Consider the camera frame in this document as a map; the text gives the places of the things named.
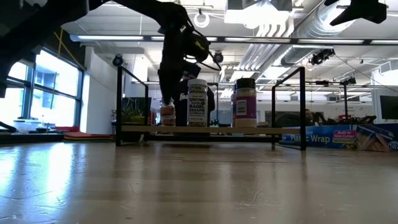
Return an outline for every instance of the red mat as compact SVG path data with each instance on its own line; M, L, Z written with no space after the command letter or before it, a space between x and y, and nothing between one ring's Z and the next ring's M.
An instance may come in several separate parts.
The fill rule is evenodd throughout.
M108 134L87 134L87 133L65 133L65 139L113 139Z

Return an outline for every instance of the wooden floor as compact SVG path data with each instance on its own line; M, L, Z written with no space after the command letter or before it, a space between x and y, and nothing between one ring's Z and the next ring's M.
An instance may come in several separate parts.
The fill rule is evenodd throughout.
M398 155L268 144L0 147L0 223L397 223Z

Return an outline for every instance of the spice jar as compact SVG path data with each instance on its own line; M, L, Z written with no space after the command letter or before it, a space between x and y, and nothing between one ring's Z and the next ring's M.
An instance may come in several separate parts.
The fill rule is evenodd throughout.
M200 79L188 81L187 126L207 127L207 82Z
M256 128L256 81L253 78L236 80L236 127Z
M171 99L168 105L166 105L163 100L161 100L160 103L160 119L162 120L162 126L175 126L174 100Z

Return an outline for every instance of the black jar lid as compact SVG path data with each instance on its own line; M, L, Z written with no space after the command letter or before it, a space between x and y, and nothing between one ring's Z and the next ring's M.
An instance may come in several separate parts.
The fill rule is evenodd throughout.
M236 80L236 89L256 88L256 81L253 78L240 78Z

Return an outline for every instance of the robotic arm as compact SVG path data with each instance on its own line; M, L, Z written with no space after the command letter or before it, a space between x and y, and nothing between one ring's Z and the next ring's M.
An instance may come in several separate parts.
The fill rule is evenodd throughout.
M32 17L0 39L0 98L6 94L6 79L11 67L23 55L39 45L56 28L75 21L100 7L104 0L48 0ZM134 11L153 18L165 35L162 62L158 72L160 89L169 103L173 89L183 74L184 57L194 56L197 62L206 60L209 42L196 35L184 7L156 0L114 0Z

